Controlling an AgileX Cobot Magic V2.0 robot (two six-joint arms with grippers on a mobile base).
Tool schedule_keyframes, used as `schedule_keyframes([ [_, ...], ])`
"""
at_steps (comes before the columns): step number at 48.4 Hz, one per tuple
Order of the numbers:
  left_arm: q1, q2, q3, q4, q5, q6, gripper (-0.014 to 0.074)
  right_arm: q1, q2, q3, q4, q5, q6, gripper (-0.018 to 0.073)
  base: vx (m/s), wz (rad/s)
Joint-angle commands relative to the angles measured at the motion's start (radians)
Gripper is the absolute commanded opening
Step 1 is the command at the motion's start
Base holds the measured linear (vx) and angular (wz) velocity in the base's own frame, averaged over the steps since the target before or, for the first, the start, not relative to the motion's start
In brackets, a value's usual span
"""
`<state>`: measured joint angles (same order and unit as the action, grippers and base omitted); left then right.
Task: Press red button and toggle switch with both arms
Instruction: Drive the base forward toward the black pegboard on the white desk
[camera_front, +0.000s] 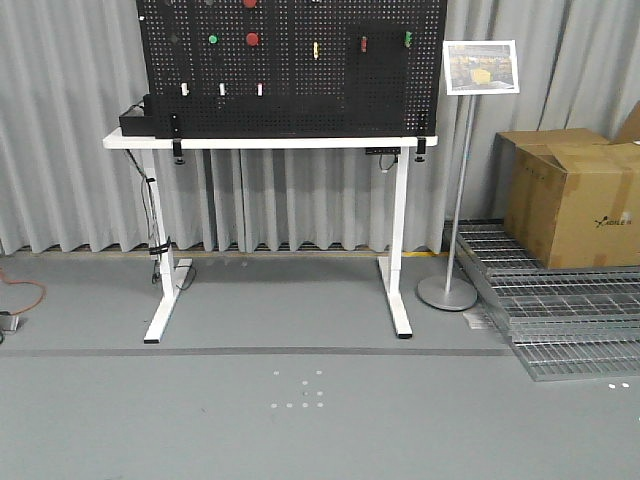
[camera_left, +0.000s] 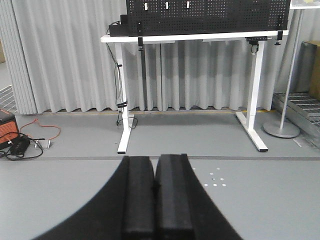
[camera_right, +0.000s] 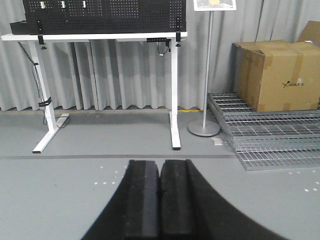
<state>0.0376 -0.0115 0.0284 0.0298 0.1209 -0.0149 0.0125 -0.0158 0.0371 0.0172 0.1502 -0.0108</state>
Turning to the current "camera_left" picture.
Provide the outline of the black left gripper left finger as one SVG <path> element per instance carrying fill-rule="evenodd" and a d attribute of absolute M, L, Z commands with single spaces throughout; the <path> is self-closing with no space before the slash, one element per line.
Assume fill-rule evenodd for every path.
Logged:
<path fill-rule="evenodd" d="M 110 179 L 79 210 L 38 240 L 152 240 L 154 170 L 147 156 L 124 156 Z"/>

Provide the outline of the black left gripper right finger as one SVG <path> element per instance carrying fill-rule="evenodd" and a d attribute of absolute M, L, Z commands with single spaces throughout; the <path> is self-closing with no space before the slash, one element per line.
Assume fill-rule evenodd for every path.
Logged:
<path fill-rule="evenodd" d="M 155 173 L 157 240 L 240 240 L 198 180 L 186 154 L 162 154 Z"/>

